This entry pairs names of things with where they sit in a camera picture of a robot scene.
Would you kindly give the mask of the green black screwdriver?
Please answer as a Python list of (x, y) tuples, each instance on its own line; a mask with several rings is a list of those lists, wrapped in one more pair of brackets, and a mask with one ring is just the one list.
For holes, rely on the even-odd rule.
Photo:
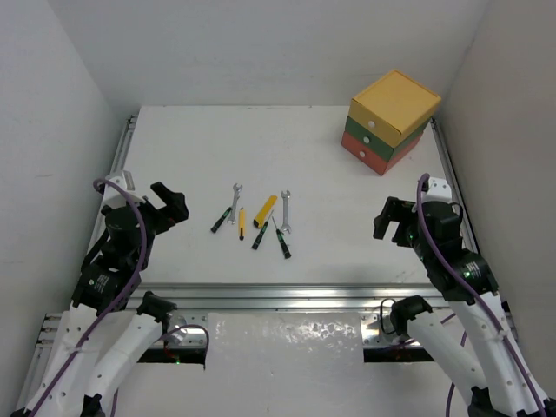
[(263, 236), (264, 236), (264, 234), (266, 233), (266, 230), (267, 230), (267, 228), (268, 228), (269, 220), (270, 220), (270, 217), (272, 216), (272, 214), (273, 214), (273, 211), (270, 212), (270, 214), (268, 215), (268, 217), (265, 219), (265, 222), (262, 224), (262, 227), (261, 227), (261, 229), (260, 229), (258, 235), (256, 236), (256, 238), (255, 238), (255, 240), (254, 240), (254, 242), (253, 242), (253, 244), (252, 244), (252, 246), (251, 246), (251, 248), (252, 248), (253, 250), (257, 250), (257, 249), (259, 248), (259, 246), (260, 246), (260, 244), (261, 244), (261, 241), (262, 241), (262, 239), (263, 239)]
[(232, 207), (228, 207), (224, 213), (221, 215), (221, 217), (215, 222), (215, 224), (211, 227), (210, 231), (215, 234), (217, 232), (217, 230), (221, 227), (221, 225), (224, 223), (224, 221), (228, 218), (228, 216), (230, 215), (232, 211)]
[(284, 235), (281, 232), (281, 230), (277, 227), (275, 219), (272, 218), (272, 220), (273, 220), (273, 224), (275, 225), (275, 233), (277, 235), (278, 242), (280, 243), (282, 254), (283, 254), (285, 259), (290, 259), (291, 258), (291, 253), (289, 251), (287, 243), (285, 242)]

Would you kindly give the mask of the small silver wrench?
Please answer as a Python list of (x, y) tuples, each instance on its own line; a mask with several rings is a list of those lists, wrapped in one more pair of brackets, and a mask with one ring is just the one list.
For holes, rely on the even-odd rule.
[(228, 223), (231, 223), (231, 224), (235, 224), (235, 215), (236, 215), (236, 210), (237, 210), (237, 203), (238, 203), (238, 200), (240, 198), (240, 193), (242, 191), (242, 185), (238, 184), (238, 183), (235, 183), (234, 186), (233, 186), (233, 190), (234, 190), (234, 196), (233, 196), (231, 211), (230, 211), (229, 218), (228, 218)]

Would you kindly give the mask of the red drawer box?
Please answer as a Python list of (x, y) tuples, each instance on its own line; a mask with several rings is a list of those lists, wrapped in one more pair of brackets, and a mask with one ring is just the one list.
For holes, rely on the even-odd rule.
[(388, 161), (382, 159), (377, 153), (367, 145), (358, 141), (355, 137), (344, 132), (341, 138), (341, 145), (357, 159), (371, 168), (378, 175), (386, 174), (396, 163), (406, 156), (420, 141), (422, 134), (412, 139), (407, 146), (398, 151)]

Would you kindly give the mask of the green drawer box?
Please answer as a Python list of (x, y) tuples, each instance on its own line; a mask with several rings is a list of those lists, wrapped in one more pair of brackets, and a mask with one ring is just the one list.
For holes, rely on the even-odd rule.
[(345, 124), (345, 131), (352, 137), (361, 142), (364, 146), (371, 149), (377, 156), (386, 162), (392, 161), (398, 155), (401, 155), (414, 143), (420, 140), (425, 128), (430, 120), (427, 119), (416, 130), (414, 130), (407, 138), (405, 138), (399, 145), (392, 146), (384, 142), (378, 136), (371, 133), (369, 130), (361, 126), (351, 117), (347, 117)]

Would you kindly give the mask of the large silver wrench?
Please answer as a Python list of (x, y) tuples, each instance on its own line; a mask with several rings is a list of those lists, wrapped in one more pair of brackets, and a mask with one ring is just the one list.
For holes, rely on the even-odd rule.
[(291, 227), (289, 224), (289, 200), (290, 200), (291, 193), (289, 190), (285, 190), (281, 192), (282, 198), (282, 225), (281, 225), (281, 232), (282, 233), (291, 233)]

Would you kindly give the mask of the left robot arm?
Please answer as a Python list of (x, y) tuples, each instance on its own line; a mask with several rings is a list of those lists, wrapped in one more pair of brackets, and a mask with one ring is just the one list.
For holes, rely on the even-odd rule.
[(155, 238), (189, 218), (184, 194), (161, 182), (151, 190), (160, 208), (116, 181), (97, 179), (104, 231), (83, 259), (71, 304), (39, 387), (15, 416), (109, 416), (130, 369), (169, 324), (176, 305), (148, 291), (128, 326), (108, 346), (148, 266)]

